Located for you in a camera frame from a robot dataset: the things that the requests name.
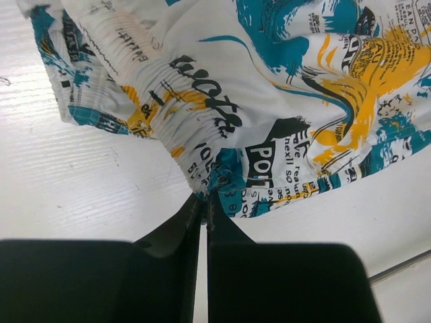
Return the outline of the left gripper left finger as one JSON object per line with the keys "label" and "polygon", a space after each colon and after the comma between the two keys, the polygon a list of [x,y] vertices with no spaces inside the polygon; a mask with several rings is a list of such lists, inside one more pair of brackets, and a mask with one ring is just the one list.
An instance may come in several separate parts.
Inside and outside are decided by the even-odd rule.
{"label": "left gripper left finger", "polygon": [[2,240],[2,322],[191,322],[202,204],[135,242]]}

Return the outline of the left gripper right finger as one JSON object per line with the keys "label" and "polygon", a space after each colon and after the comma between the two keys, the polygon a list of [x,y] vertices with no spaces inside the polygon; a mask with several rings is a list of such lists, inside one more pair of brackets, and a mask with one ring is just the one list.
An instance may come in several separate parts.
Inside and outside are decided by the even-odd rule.
{"label": "left gripper right finger", "polygon": [[379,322],[358,255],[344,244],[257,243],[209,198],[210,322]]}

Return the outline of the printed white teal yellow shorts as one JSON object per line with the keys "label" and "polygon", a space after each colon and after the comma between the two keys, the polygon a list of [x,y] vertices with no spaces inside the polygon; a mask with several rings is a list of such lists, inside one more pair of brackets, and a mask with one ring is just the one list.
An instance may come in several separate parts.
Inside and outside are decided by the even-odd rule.
{"label": "printed white teal yellow shorts", "polygon": [[61,118],[256,217],[430,144],[429,1],[18,1]]}

